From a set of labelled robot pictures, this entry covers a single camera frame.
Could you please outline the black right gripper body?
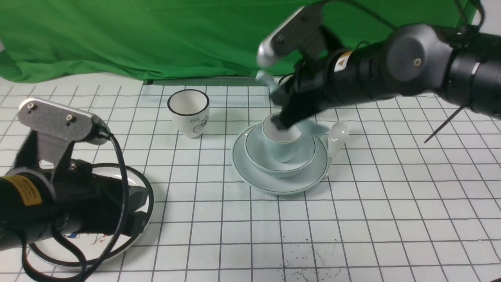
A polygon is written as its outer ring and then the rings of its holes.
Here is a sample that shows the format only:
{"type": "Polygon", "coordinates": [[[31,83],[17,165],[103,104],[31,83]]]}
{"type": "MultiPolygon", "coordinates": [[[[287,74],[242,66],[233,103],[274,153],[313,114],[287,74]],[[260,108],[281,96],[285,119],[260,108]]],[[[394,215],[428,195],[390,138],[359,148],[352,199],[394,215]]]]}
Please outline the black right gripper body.
{"type": "Polygon", "coordinates": [[[270,96],[272,102],[281,106],[281,112],[271,119],[272,125],[288,130],[324,110],[360,103],[355,70],[358,53],[359,50],[340,49],[317,62],[304,60],[270,96]]]}

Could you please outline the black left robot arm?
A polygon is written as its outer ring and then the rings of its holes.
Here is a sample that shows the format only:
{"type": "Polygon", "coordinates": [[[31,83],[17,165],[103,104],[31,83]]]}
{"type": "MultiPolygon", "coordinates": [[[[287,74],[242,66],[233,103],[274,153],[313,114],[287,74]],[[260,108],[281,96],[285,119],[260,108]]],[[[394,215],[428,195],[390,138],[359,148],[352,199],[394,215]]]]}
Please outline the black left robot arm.
{"type": "Polygon", "coordinates": [[[69,252],[52,239],[51,226],[93,260],[112,239],[121,212],[122,182],[117,164],[93,165],[94,175],[83,179],[75,172],[57,183],[56,203],[44,183],[30,175],[1,178],[1,250],[22,245],[11,229],[23,232],[31,250],[55,264],[70,265],[69,252]]]}

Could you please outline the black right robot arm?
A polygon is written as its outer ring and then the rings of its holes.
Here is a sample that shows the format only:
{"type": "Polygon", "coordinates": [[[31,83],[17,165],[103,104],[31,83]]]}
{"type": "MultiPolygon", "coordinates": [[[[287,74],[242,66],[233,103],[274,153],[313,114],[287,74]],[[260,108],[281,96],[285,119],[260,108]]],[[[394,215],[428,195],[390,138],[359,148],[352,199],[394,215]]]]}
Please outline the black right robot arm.
{"type": "Polygon", "coordinates": [[[287,130],[329,108],[433,92],[446,102],[500,119],[500,36],[428,24],[399,27],[381,42],[349,50],[328,32],[327,56],[304,57],[270,98],[287,130]]]}

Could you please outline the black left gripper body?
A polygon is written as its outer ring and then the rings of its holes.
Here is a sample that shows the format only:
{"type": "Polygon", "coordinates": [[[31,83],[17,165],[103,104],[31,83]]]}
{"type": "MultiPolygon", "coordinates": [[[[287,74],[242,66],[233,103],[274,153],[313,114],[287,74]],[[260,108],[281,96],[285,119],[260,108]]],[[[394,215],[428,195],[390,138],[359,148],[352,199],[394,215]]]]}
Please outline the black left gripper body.
{"type": "Polygon", "coordinates": [[[56,226],[66,233],[112,235],[122,220],[120,235],[142,234],[151,218],[151,184],[139,171],[126,167],[128,205],[123,207],[123,181],[120,166],[90,164],[74,159],[70,168],[42,170],[50,186],[40,212],[48,228],[56,226]]]}

